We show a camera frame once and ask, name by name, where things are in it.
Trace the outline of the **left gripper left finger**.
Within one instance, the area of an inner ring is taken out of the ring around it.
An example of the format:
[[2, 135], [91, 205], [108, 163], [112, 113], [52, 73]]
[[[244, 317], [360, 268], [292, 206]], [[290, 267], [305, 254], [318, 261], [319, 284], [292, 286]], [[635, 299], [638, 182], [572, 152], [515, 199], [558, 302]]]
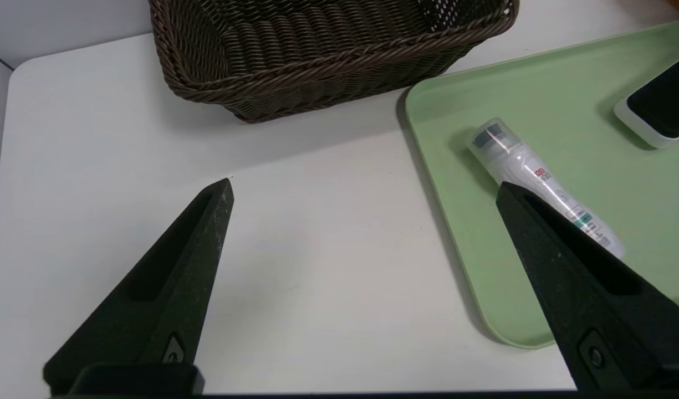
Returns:
[[203, 189], [46, 362], [53, 396], [199, 396], [195, 356], [234, 203]]

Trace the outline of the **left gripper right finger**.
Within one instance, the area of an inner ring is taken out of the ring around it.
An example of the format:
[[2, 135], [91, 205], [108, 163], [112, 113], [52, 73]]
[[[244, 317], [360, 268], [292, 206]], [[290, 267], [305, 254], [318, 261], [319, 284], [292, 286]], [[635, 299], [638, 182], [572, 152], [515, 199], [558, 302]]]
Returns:
[[577, 389], [679, 392], [679, 305], [534, 192], [496, 205]]

